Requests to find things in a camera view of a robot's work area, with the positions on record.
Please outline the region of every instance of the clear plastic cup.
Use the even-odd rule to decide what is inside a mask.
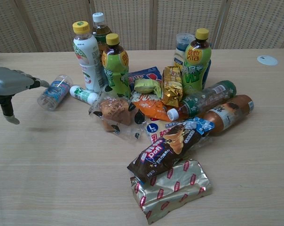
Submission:
[[[48,111],[54,111],[73,86],[71,78],[60,74],[38,98],[39,105]]]

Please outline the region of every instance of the snack package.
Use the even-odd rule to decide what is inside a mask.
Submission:
[[[181,83],[181,71],[179,67],[166,67],[163,72],[162,102],[165,105],[178,107],[183,97],[183,86]]]
[[[153,79],[136,79],[134,81],[135,91],[143,94],[154,93],[158,98],[161,98],[162,91],[160,82]]]
[[[152,177],[170,170],[193,145],[213,128],[212,122],[198,117],[179,123],[142,151],[127,168],[145,183]]]
[[[146,134],[152,143],[155,143],[160,137],[165,135],[171,128],[183,121],[162,121],[159,119],[149,118],[146,120]]]
[[[118,96],[110,86],[101,90],[89,109],[89,115],[97,115],[107,132],[122,138],[138,139],[143,132],[144,114],[125,96]]]
[[[170,121],[167,116],[169,108],[163,104],[156,94],[142,94],[135,91],[132,94],[132,103],[149,118]]]
[[[132,91],[134,90],[134,81],[138,78],[153,79],[159,82],[162,81],[161,73],[157,67],[151,67],[137,72],[130,72],[127,75],[129,80],[129,87]]]
[[[177,162],[144,185],[131,178],[133,196],[151,224],[186,203],[211,194],[212,185],[198,161]]]

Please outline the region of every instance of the white bottle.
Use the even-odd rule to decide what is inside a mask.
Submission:
[[[86,21],[75,22],[73,30],[76,33],[73,47],[85,77],[86,89],[99,92],[104,83],[97,40],[90,32],[89,23]]]
[[[184,65],[186,48],[193,40],[195,40],[195,37],[193,34],[189,34],[189,33],[176,34],[176,49],[174,53],[174,66],[179,67],[180,71],[182,70],[182,67]]]
[[[70,89],[70,94],[72,97],[86,102],[89,105],[92,105],[93,102],[97,99],[97,93],[92,93],[80,86],[72,86]]]

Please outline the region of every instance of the wooden table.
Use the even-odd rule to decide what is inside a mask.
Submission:
[[[130,71],[157,66],[174,51],[129,51]],[[257,62],[272,55],[277,66]],[[84,86],[74,53],[0,54],[0,66],[51,82],[71,76]],[[187,203],[153,224],[224,226],[284,225],[284,49],[214,50],[207,85],[231,80],[254,111],[195,151],[213,194]],[[13,98],[20,125],[0,109],[0,226],[147,225],[130,188],[126,166],[150,143],[136,144],[103,131],[89,105],[71,96],[57,111],[36,99],[43,88]]]

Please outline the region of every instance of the red pattern wrapper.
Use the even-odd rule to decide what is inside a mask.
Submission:
[[[145,184],[131,178],[132,191],[149,224],[161,219],[170,211],[211,193],[210,181],[201,165],[195,160],[177,162]]]

